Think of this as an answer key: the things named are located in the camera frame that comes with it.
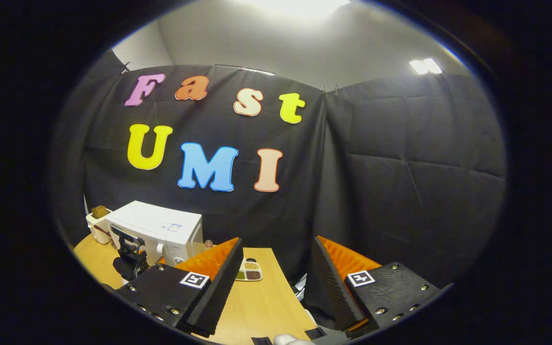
seeds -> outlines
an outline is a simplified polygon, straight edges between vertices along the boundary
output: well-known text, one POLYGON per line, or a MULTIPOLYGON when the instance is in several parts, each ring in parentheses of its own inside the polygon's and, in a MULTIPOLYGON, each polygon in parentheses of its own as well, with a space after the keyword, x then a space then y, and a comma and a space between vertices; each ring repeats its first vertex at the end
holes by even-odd
POLYGON ((259 271, 246 271, 246 279, 248 280, 261 279, 261 273, 259 273, 259 271))

white appliance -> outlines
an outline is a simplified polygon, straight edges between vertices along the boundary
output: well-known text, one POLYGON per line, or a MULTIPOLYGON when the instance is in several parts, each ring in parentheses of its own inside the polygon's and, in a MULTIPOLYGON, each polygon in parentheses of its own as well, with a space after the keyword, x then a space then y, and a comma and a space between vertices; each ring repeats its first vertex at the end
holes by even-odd
POLYGON ((120 249, 120 243, 118 235, 112 229, 142 238, 145 246, 140 250, 146 251, 146 260, 150 266, 161 257, 165 258, 168 266, 176 266, 203 252, 206 246, 201 214, 167 209, 140 201, 133 201, 114 210, 92 225, 108 231, 117 249, 120 249))

yellow letter u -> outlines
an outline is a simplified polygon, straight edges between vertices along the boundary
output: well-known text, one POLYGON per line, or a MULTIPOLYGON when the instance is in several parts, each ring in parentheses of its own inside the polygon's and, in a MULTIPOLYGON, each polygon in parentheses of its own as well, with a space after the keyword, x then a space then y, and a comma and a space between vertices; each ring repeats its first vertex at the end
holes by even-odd
POLYGON ((149 132, 150 127, 147 125, 131 125, 129 131, 131 137, 129 137, 129 147, 127 148, 127 159, 132 166, 138 169, 151 170, 159 166, 163 160, 163 153, 165 152, 165 142, 167 136, 173 132, 170 126, 156 126, 155 131, 157 138, 155 139, 155 149, 153 155, 146 158, 142 156, 142 142, 144 141, 144 135, 149 132))

wooden table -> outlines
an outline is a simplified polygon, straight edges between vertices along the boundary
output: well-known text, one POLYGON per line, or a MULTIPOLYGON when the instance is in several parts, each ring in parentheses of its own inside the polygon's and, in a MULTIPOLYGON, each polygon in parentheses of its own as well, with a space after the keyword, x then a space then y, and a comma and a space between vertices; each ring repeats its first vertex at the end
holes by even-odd
MULTIPOLYGON (((308 339, 305 330, 316 328, 287 283, 285 275, 270 248, 244 248, 244 257, 254 258, 261 265, 263 279, 237 281, 223 308, 217 331, 207 339, 226 345, 253 345, 251 337, 291 334, 308 339)), ((112 260, 118 256, 110 244, 99 244, 87 236, 74 253, 86 269, 99 281, 113 288, 123 286, 121 276, 114 270, 112 260)))

blue letter m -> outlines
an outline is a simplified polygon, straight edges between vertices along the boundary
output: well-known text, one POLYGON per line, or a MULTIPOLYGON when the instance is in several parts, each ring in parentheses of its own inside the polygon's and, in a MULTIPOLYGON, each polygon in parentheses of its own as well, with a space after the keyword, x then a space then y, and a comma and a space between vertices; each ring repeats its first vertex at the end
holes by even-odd
POLYGON ((193 172, 195 172, 195 177, 202 188, 206 187, 214 175, 214 181, 210 183, 212 190, 219 192, 234 190, 234 185, 231 184, 231 169, 238 150, 223 146, 217 150, 208 163, 201 145, 195 142, 186 142, 180 148, 184 151, 184 164, 182 165, 182 179, 178 180, 179 186, 182 188, 195 187, 195 181, 193 181, 193 172))

